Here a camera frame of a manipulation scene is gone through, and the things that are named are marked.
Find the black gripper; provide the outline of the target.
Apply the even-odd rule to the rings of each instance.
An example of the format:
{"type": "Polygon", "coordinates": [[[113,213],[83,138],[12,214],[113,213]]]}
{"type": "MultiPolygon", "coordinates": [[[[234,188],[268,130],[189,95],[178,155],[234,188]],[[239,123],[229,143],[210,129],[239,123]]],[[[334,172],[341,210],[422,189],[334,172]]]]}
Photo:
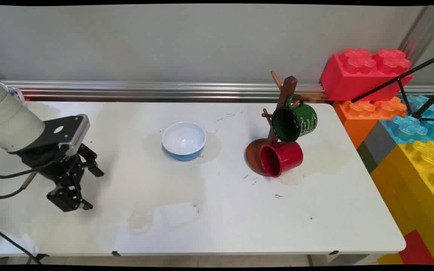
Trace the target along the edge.
{"type": "Polygon", "coordinates": [[[64,212],[79,208],[93,209],[93,205],[83,199],[80,183],[84,173],[83,168],[87,168],[95,177],[104,175],[104,172],[98,168],[97,157],[98,155],[85,144],[81,144],[77,154],[70,157],[65,156],[65,151],[58,144],[20,152],[22,162],[30,168],[53,162],[38,173],[55,182],[56,187],[47,194],[47,199],[64,212]]]}

